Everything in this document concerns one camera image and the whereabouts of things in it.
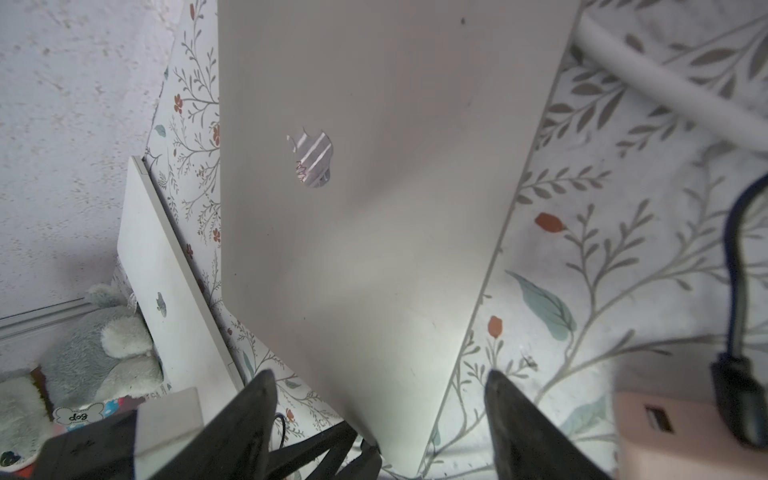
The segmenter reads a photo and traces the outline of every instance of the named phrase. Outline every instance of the cable connector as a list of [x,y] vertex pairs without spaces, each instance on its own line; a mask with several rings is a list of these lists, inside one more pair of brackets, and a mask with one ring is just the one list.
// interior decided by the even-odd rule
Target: cable connector
[[748,358],[721,353],[710,365],[720,417],[744,445],[768,448],[768,407],[766,393],[752,377]]

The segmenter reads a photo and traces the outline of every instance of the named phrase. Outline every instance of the black object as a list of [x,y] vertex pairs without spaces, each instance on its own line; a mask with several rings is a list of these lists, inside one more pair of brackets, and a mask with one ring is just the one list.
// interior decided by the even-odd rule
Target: black object
[[498,370],[488,374],[485,411],[499,480],[609,480]]
[[372,447],[363,448],[360,457],[339,471],[357,437],[346,422],[303,442],[267,452],[276,405],[275,376],[264,370],[152,479],[279,480],[328,450],[308,480],[373,480],[378,476],[382,459]]
[[768,448],[766,393],[742,354],[747,319],[747,278],[741,259],[740,228],[752,201],[768,187],[768,174],[751,184],[733,205],[723,232],[725,262],[730,276],[730,320],[725,353],[710,366],[717,410],[728,429],[744,445]]
[[[307,480],[378,477],[381,456],[365,442],[360,456],[339,470],[357,438],[357,432],[346,422],[301,443],[268,452],[272,425],[281,416],[275,414],[276,406],[275,376],[264,370],[152,479],[282,480],[324,452],[328,454]],[[135,410],[113,415],[48,440],[33,479],[131,480],[137,415]]]
[[131,410],[49,439],[32,478],[131,480],[136,417]]
[[283,431],[280,433],[280,446],[277,447],[281,449],[286,444],[286,416],[282,413],[276,413],[275,420],[277,419],[280,419],[280,423],[283,425]]

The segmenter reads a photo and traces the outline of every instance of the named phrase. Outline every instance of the apple logo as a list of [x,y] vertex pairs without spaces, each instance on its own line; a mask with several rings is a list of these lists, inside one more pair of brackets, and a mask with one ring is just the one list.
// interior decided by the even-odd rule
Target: apple logo
[[310,137],[302,129],[299,140],[287,136],[291,151],[296,154],[296,176],[308,187],[322,187],[331,178],[333,145],[326,132]]

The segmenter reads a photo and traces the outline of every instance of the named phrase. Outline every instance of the closed laptop lid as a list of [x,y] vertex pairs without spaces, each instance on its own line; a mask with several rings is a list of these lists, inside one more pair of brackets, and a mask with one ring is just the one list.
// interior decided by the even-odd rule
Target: closed laptop lid
[[404,475],[578,9],[219,3],[224,304]]

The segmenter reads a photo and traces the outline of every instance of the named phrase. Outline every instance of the white plush toy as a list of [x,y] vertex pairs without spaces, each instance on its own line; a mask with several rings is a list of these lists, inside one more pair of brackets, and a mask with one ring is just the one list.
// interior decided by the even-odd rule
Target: white plush toy
[[108,285],[92,287],[85,299],[101,308],[79,319],[40,361],[54,408],[79,409],[157,389],[163,374],[142,318]]

